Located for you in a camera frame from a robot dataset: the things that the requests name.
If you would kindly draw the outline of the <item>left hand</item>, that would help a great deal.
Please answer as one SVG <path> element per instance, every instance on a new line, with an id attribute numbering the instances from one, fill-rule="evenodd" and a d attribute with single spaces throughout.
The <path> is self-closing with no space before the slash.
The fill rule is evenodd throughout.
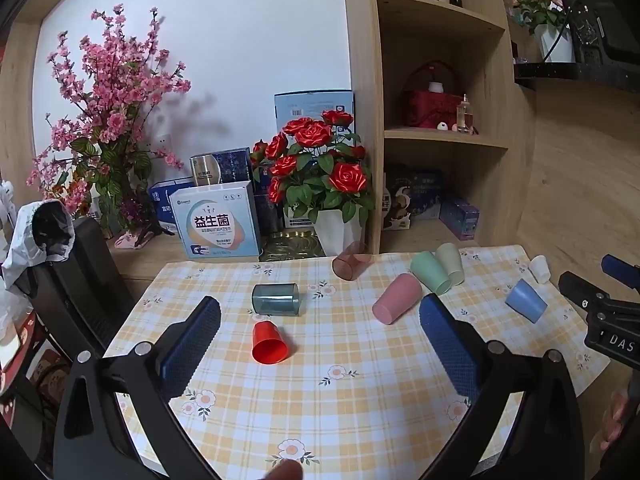
<path id="1" fill-rule="evenodd" d="M 299 462 L 282 460 L 265 475 L 264 480 L 302 480 L 303 478 L 304 472 Z"/>

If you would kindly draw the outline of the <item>right hand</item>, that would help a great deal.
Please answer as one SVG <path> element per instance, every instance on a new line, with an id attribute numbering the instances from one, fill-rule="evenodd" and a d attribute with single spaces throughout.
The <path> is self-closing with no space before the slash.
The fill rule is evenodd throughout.
<path id="1" fill-rule="evenodd" d="M 602 416 L 601 428 L 590 441 L 592 454 L 606 451 L 619 437 L 630 412 L 630 400 L 626 391 L 615 391 L 611 404 Z"/>

